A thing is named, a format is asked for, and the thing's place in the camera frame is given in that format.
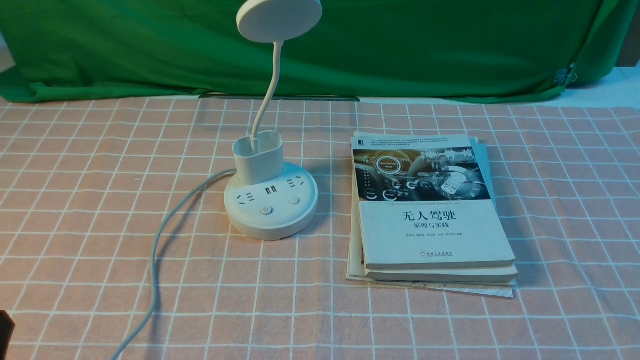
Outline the dark robot arm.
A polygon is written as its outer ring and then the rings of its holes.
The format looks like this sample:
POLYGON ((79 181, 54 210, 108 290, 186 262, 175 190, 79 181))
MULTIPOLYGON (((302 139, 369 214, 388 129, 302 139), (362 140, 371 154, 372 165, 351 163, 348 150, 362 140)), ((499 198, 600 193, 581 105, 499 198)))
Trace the dark robot arm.
POLYGON ((0 310, 0 360, 7 359, 16 324, 6 310, 0 310))

